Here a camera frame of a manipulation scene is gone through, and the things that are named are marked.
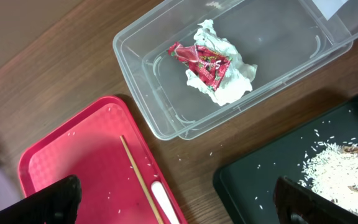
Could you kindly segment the black plastic tray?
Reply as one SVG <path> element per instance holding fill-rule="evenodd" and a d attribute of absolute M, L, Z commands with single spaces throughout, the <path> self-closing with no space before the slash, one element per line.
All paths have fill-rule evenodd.
<path fill-rule="evenodd" d="M 358 144 L 358 95 L 264 147 L 220 167 L 213 185 L 234 223 L 278 223 L 273 190 L 280 176 L 304 182 L 302 171 L 328 144 Z"/>

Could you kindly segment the red snack wrapper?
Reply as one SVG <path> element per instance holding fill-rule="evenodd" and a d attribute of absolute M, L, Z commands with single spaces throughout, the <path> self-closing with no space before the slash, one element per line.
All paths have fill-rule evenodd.
<path fill-rule="evenodd" d="M 209 89 L 216 91 L 230 64 L 231 59 L 201 45 L 183 46 L 175 42 L 168 54 L 184 63 Z"/>

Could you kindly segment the white plastic fork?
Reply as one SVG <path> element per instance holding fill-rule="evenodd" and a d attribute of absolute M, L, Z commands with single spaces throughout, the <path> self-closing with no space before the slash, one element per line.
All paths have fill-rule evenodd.
<path fill-rule="evenodd" d="M 162 208 L 165 216 L 171 224 L 180 224 L 179 219 L 173 209 L 168 194 L 165 191 L 161 182 L 155 181 L 151 185 L 151 190 L 154 197 L 157 199 L 158 204 Z"/>

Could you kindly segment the red plastic tray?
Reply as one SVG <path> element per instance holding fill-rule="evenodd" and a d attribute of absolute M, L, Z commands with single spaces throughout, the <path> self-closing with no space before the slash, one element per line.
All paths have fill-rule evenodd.
<path fill-rule="evenodd" d="M 127 150 L 146 186 L 160 182 L 179 223 L 186 223 L 129 109 L 116 96 L 98 99 L 22 154 L 24 195 L 76 175 L 82 189 L 77 223 L 156 223 Z"/>

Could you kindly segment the pile of rice and shells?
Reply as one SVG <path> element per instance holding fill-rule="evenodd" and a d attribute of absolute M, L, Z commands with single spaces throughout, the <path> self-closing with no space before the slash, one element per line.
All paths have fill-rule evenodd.
<path fill-rule="evenodd" d="M 358 137 L 340 142 L 314 132 L 315 155 L 305 155 L 297 183 L 358 216 Z"/>

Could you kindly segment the wooden chopstick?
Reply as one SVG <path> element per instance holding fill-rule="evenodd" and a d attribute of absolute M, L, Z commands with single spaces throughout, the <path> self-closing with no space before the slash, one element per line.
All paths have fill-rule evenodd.
<path fill-rule="evenodd" d="M 155 216 L 155 218 L 157 220 L 157 223 L 158 224 L 164 224 L 163 219 L 159 214 L 158 208 L 154 203 L 154 200 L 153 200 L 153 198 L 152 198 L 152 196 L 151 196 L 151 194 L 149 192 L 149 189 L 147 188 L 147 186 L 146 186 L 146 184 L 144 182 L 142 174 L 140 173 L 140 171 L 138 169 L 138 166 L 137 166 L 137 164 L 136 164 L 136 162 L 135 162 L 135 160 L 134 160 L 134 158 L 133 158 L 133 156 L 132 156 L 132 154 L 131 154 L 128 146 L 127 146 L 126 140 L 125 140 L 123 135 L 120 136 L 120 140 L 122 142 L 122 145 L 124 146 L 125 152 L 126 152 L 128 158 L 129 158 L 131 166 L 133 167 L 133 170 L 134 170 L 134 172 L 136 174 L 136 177 L 137 177 L 137 179 L 139 181 L 139 184 L 142 187 L 142 190 L 143 190 L 143 192 L 144 192 L 144 194 L 145 194 L 145 196 L 147 198 L 147 201 L 148 201 L 148 203 L 149 203 L 149 205 L 150 205 L 150 207 L 151 207 L 151 209 L 152 209 L 152 211 L 154 213 L 154 216 Z"/>

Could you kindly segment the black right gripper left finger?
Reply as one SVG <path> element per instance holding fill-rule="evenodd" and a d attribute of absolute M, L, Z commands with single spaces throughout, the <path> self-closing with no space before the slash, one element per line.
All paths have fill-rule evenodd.
<path fill-rule="evenodd" d="M 69 175 L 0 211 L 0 224 L 75 224 L 80 179 Z"/>

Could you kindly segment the clear plastic waste bin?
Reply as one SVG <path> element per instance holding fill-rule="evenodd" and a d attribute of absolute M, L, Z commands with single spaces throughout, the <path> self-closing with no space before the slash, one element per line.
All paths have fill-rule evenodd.
<path fill-rule="evenodd" d="M 257 66 L 252 91 L 219 106 L 186 84 L 186 67 L 168 54 L 194 43 L 211 19 L 219 37 Z M 346 53 L 358 38 L 358 0 L 164 1 L 120 31 L 112 46 L 153 134 L 194 139 Z"/>

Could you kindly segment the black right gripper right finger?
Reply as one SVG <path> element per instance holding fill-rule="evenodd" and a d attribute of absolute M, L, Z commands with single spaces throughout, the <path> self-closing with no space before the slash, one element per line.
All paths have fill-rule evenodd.
<path fill-rule="evenodd" d="M 358 223 L 358 216 L 302 187 L 288 177 L 279 177 L 274 205 L 280 224 Z"/>

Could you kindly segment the white napkin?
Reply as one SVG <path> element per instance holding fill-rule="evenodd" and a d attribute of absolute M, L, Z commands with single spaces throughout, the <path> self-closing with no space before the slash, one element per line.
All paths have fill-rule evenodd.
<path fill-rule="evenodd" d="M 195 44 L 202 45 L 214 52 L 229 57 L 231 64 L 222 82 L 215 91 L 207 87 L 190 69 L 186 70 L 186 76 L 188 78 L 186 84 L 207 94 L 211 100 L 219 106 L 224 106 L 227 103 L 233 103 L 241 99 L 245 92 L 253 90 L 251 82 L 256 76 L 257 65 L 244 63 L 236 47 L 226 38 L 217 36 L 213 28 L 213 20 L 206 19 L 200 23 L 199 26 L 200 28 L 193 36 Z"/>

